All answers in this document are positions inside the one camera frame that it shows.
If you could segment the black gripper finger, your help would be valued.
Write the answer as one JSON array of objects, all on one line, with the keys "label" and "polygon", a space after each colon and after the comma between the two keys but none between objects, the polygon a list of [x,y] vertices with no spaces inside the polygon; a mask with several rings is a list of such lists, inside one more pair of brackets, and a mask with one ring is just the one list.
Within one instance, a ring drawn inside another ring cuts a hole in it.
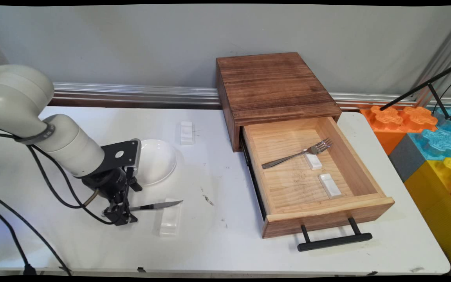
[{"label": "black gripper finger", "polygon": [[130,211],[130,203],[128,199],[128,195],[130,190],[133,190],[134,192],[141,192],[143,191],[143,187],[138,184],[137,178],[134,176],[135,169],[134,168],[127,168],[126,169],[126,187],[124,192],[124,216],[126,217],[127,223],[134,223],[137,222],[138,219],[132,215]]},{"label": "black gripper finger", "polygon": [[132,214],[125,196],[115,196],[110,200],[109,206],[104,209],[104,217],[115,226],[132,223]]}]

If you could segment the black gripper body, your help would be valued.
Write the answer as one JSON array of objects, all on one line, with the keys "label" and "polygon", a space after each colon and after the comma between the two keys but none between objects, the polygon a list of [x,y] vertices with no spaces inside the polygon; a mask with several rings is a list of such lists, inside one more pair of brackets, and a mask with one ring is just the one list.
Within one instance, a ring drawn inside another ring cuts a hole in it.
[{"label": "black gripper body", "polygon": [[123,168],[86,175],[81,178],[81,181],[93,191],[99,191],[99,196],[108,202],[123,203],[128,198],[128,177]]}]

